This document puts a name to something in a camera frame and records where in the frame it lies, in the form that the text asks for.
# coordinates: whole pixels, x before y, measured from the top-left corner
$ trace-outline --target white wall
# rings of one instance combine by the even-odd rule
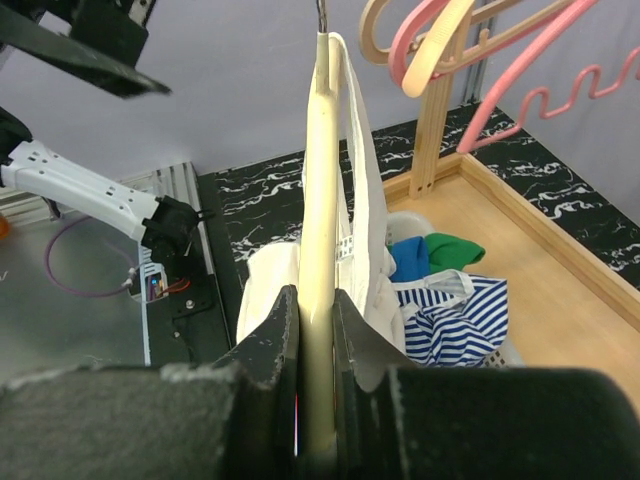
[[[498,31],[549,3],[523,2],[498,18]],[[515,118],[524,96],[539,86],[551,88],[551,108],[563,105],[576,75],[593,63],[604,67],[601,87],[611,85],[629,52],[640,46],[638,19],[640,1],[600,0],[543,53],[499,106]],[[485,93],[532,38],[490,57]],[[608,97],[590,100],[585,82],[576,106],[559,117],[541,120],[538,101],[534,102],[525,127],[636,223],[640,223],[640,82],[634,74],[639,63],[636,60],[627,83]]]
[[[385,67],[362,58],[366,0],[328,0],[329,28],[347,40],[373,128],[415,119]],[[380,19],[390,44],[415,0],[393,0]],[[65,26],[46,17],[43,26]],[[159,0],[138,69],[171,97],[123,101],[15,52],[0,73],[0,104],[38,139],[86,167],[122,179],[190,160],[201,173],[304,146],[315,54],[314,0]],[[459,75],[452,106],[461,101]]]

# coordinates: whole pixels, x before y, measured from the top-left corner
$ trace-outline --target cable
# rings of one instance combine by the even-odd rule
[[[92,217],[82,217],[82,218],[79,218],[78,220],[74,220],[70,224],[65,225],[62,229],[60,229],[58,233],[56,233],[51,238],[51,240],[49,240],[49,243],[47,244],[44,250],[44,268],[45,268],[47,277],[49,278],[51,283],[56,285],[61,290],[64,290],[67,293],[71,293],[72,295],[77,295],[79,297],[106,298],[106,297],[112,297],[114,295],[118,295],[120,293],[126,292],[129,289],[129,287],[133,284],[133,278],[135,277],[135,274],[136,274],[136,269],[134,267],[135,262],[126,252],[120,250],[119,248],[117,248],[114,245],[111,245],[108,242],[105,242],[105,245],[109,247],[111,250],[113,250],[114,252],[118,253],[121,257],[123,257],[127,261],[130,267],[127,280],[125,280],[125,282],[120,287],[108,292],[82,292],[80,290],[76,290],[75,288],[71,288],[71,287],[67,287],[66,285],[63,285],[53,274],[53,270],[51,269],[51,250],[53,249],[53,246],[55,245],[56,241],[58,241],[58,239],[65,232],[69,231],[71,228],[75,227],[79,223],[89,220],[90,218]]]

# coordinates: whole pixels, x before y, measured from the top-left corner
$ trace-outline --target orange object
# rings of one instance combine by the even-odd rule
[[[7,235],[9,235],[10,231],[11,224],[6,218],[0,215],[0,239],[5,238]]]

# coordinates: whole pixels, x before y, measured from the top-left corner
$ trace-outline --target hanger hook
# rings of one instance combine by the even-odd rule
[[[316,0],[316,7],[318,8],[318,31],[327,33],[327,7],[325,0]]]

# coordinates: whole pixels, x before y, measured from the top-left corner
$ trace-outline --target green cloth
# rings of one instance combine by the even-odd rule
[[[486,253],[477,243],[446,233],[432,233],[424,240],[427,242],[432,274],[450,268],[463,270],[467,265],[478,263]]]

